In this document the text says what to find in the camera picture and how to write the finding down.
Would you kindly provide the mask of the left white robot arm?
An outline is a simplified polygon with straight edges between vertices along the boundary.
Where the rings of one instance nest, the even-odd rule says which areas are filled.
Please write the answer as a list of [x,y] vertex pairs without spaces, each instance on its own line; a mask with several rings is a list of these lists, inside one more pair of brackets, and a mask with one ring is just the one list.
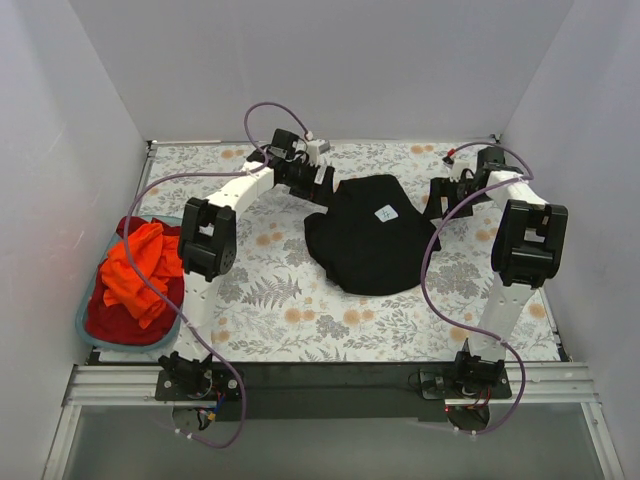
[[212,310],[223,277],[236,260],[240,216],[278,185],[288,187],[297,198],[327,205],[335,173],[325,158],[329,150],[329,142],[314,138],[311,132],[297,135],[278,129],[271,142],[257,147],[219,190],[186,202],[177,247],[183,268],[183,300],[165,303],[207,355],[188,360],[172,352],[160,357],[156,399],[210,403],[245,398],[243,371],[213,350],[201,337],[199,325]]

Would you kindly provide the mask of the black t shirt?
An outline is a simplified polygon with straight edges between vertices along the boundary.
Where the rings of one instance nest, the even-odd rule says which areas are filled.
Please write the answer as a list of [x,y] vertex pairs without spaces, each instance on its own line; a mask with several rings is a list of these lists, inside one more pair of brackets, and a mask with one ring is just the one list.
[[353,295],[387,296],[420,284],[425,251],[436,227],[411,203],[393,175],[339,183],[324,213],[304,220],[309,255],[326,278]]

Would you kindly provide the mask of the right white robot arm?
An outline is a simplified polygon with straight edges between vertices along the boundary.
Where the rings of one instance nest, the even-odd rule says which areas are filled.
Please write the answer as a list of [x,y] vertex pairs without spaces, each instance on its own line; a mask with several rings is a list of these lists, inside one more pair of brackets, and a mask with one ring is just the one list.
[[501,220],[491,251],[494,274],[489,297],[477,326],[467,327],[464,346],[451,362],[418,374],[422,395],[440,399],[447,393],[488,398],[510,395],[505,358],[514,352],[509,339],[526,304],[544,283],[556,276],[564,247],[568,210],[537,195],[529,183],[534,174],[512,150],[497,143],[476,142],[476,165],[457,160],[460,148],[449,150],[445,177],[430,183],[423,212],[444,223],[469,217],[475,205],[493,201]]

